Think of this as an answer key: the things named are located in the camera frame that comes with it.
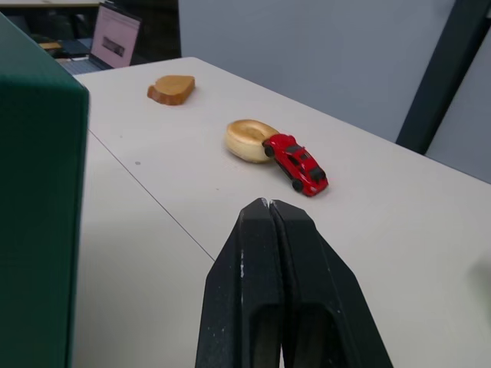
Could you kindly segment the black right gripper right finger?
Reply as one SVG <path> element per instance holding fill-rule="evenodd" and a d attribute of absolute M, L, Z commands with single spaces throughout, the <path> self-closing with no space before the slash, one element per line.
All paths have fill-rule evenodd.
<path fill-rule="evenodd" d="M 357 278 L 305 210 L 275 200 L 286 367 L 390 367 Z"/>

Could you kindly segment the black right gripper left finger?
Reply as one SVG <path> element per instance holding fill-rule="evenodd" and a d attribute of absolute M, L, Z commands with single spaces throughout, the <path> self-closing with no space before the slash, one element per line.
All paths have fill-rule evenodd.
<path fill-rule="evenodd" d="M 265 199 L 239 217 L 207 277 L 197 367 L 277 367 L 284 291 L 277 231 Z"/>

